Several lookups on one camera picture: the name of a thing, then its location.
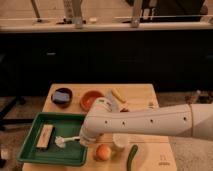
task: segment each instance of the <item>small white container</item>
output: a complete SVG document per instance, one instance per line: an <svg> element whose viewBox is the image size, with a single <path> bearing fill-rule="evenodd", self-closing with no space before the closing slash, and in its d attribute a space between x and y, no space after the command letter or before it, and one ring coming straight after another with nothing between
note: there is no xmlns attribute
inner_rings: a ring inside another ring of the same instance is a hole
<svg viewBox="0 0 213 171"><path fill-rule="evenodd" d="M113 134L112 140L115 150L123 151L129 145L129 134Z"/></svg>

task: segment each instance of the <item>red bowl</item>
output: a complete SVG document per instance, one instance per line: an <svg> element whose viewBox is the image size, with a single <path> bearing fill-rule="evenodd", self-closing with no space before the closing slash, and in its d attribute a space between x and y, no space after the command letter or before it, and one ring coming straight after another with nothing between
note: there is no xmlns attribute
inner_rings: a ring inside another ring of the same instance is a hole
<svg viewBox="0 0 213 171"><path fill-rule="evenodd" d="M101 92L96 90L88 91L82 96L80 100L80 106L82 107L84 111L88 112L93 102L98 97L104 97L104 95Z"/></svg>

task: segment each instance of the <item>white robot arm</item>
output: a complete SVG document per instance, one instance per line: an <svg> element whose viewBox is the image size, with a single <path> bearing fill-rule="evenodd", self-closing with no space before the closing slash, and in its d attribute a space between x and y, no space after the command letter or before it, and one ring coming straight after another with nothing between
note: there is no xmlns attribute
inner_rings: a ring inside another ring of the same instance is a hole
<svg viewBox="0 0 213 171"><path fill-rule="evenodd" d="M184 104L135 112L112 113L111 103L98 98L80 131L84 146L103 133L134 133L213 140L213 104Z"/></svg>

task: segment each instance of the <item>floor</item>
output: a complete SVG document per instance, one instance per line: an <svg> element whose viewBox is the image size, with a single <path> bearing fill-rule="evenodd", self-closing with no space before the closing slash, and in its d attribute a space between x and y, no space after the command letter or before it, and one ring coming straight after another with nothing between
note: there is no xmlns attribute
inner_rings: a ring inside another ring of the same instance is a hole
<svg viewBox="0 0 213 171"><path fill-rule="evenodd" d="M183 104L185 96L193 92L165 92L157 93L160 107ZM0 98L0 108L12 98ZM25 97L25 105L17 104L7 115L7 118L33 118L42 111L45 97ZM9 151L9 159L3 171L21 171L22 163L17 161L17 154L29 131L30 125L7 126L5 132L0 132L2 149ZM213 170L213 142L192 138L169 137L178 171L212 171Z"/></svg>

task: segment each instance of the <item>dark wall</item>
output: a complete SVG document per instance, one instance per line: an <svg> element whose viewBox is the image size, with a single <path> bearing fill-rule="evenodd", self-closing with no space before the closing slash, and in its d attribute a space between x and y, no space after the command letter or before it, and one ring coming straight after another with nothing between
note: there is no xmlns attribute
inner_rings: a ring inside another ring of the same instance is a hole
<svg viewBox="0 0 213 171"><path fill-rule="evenodd" d="M0 40L0 95L46 95L52 83L213 88L213 30L0 34Z"/></svg>

